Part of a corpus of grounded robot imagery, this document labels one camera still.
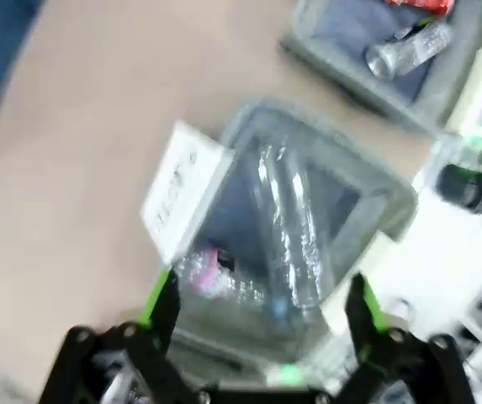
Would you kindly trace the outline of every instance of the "gray tray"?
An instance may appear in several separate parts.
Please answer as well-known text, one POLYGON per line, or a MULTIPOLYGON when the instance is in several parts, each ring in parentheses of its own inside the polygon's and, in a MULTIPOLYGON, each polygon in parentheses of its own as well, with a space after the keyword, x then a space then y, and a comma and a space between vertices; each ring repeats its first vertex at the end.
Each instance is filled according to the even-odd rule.
POLYGON ((454 32, 451 46, 400 80, 378 80, 363 61, 366 45, 425 16, 418 8, 392 7, 382 0, 299 0, 281 44, 370 108, 437 136, 482 47, 482 1, 456 0, 448 18, 454 32))
MULTIPOLYGON (((314 178, 319 185, 317 199, 328 200, 332 208, 324 220, 334 226, 331 249, 338 257, 339 279, 353 266, 377 230, 393 239, 406 230, 416 212, 416 193, 405 180, 316 117, 262 100, 245 107, 222 137, 224 145, 236 150, 236 160, 213 200, 196 243, 212 242, 224 247, 254 276, 262 274, 262 243, 249 184, 243 175, 243 151, 254 141, 268 141, 275 136, 292 136, 314 165, 314 178), (344 187, 351 192, 343 193, 344 187), (339 194, 346 197, 336 200, 333 189, 339 189, 339 194), (373 218, 374 204, 383 209, 373 218)), ((329 337, 320 311, 315 317, 310 327, 302 327, 287 338, 276 338, 268 331, 271 319, 267 313, 249 311, 229 302, 218 304, 187 292, 173 341, 200 353, 218 355, 239 369, 264 371, 274 364, 297 362, 329 337)))

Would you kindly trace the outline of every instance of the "green light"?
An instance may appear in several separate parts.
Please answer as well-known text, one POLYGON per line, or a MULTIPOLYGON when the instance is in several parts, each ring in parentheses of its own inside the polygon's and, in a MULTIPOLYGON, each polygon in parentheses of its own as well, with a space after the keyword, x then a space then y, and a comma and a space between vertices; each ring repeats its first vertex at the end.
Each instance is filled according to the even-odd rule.
POLYGON ((285 385, 302 384, 302 374, 294 364, 286 364, 282 368, 282 382, 285 385))

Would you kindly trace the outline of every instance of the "brown tabletop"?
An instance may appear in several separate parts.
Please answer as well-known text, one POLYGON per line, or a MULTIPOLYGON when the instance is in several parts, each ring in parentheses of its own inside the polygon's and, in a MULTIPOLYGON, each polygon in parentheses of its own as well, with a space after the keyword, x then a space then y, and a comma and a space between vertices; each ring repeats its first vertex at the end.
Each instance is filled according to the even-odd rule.
POLYGON ((174 120, 211 136, 253 97, 334 121, 410 177, 431 141, 278 51, 293 0, 45 5, 0 106, 0 369, 39 393, 64 332, 141 306, 139 209, 174 120))

